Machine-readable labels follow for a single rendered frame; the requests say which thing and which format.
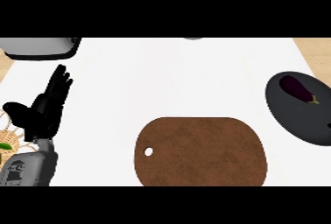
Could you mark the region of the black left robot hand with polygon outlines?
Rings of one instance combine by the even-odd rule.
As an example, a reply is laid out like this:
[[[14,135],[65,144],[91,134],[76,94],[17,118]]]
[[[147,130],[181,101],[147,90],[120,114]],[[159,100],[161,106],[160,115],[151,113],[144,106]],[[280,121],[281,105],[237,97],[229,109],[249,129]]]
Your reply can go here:
[[[57,135],[71,84],[67,67],[60,65],[52,74],[46,92],[36,97],[33,105],[28,107],[18,102],[8,102],[3,105],[14,125],[26,130],[27,142],[52,139]]]

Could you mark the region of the brown wooden cutting board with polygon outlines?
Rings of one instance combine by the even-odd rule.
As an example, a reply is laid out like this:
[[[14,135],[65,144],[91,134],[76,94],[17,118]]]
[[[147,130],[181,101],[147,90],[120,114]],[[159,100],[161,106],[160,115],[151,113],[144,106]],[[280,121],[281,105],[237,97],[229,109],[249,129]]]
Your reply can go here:
[[[234,118],[163,117],[139,133],[135,169],[145,186],[260,186],[265,148]]]

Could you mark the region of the dark grey pan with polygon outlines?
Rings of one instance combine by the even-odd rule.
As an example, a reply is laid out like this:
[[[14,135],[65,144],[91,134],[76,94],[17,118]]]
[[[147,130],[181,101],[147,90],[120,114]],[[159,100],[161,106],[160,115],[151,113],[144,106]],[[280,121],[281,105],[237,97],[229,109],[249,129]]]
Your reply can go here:
[[[290,95],[281,85],[291,76],[315,96],[317,103]],[[265,99],[275,120],[286,130],[311,144],[331,146],[331,87],[314,76],[299,72],[281,72],[268,81]]]

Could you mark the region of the dark purple eggplant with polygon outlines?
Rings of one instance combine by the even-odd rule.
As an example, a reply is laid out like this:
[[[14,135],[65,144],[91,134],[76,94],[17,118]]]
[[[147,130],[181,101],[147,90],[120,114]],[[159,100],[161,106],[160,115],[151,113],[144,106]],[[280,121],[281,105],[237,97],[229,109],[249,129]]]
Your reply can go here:
[[[280,80],[281,89],[300,101],[318,104],[317,96],[309,92],[299,79],[287,75]]]

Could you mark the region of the tan wicker basket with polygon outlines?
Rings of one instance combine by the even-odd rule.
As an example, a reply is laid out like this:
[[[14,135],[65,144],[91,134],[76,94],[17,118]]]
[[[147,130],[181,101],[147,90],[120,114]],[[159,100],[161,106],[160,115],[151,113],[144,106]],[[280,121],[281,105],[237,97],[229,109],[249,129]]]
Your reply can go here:
[[[5,168],[9,158],[24,152],[37,152],[39,147],[34,143],[24,140],[26,133],[21,128],[12,124],[9,114],[0,109],[0,143],[8,143],[12,150],[0,149],[0,171]]]

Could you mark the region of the grey appliance with black rim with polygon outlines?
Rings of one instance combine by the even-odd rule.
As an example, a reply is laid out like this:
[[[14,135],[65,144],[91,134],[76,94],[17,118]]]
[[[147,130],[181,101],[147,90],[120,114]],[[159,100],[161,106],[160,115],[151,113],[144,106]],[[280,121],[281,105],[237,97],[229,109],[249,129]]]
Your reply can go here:
[[[65,60],[79,50],[82,38],[0,38],[0,48],[12,60]]]

